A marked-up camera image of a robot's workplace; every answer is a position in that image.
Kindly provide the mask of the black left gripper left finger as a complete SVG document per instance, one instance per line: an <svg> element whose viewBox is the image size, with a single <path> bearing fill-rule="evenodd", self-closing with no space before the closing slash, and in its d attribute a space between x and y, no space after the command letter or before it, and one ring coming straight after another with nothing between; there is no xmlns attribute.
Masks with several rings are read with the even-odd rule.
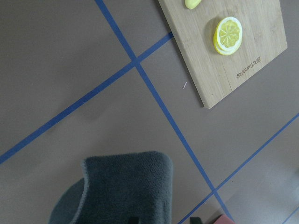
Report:
<svg viewBox="0 0 299 224"><path fill-rule="evenodd" d="M130 217L129 224L139 224L139 217Z"/></svg>

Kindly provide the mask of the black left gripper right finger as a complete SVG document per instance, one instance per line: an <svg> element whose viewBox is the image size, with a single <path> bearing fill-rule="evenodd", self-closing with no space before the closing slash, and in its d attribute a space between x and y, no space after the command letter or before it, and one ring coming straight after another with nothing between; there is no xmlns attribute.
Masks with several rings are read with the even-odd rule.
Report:
<svg viewBox="0 0 299 224"><path fill-rule="evenodd" d="M190 224L202 224L200 217L190 217Z"/></svg>

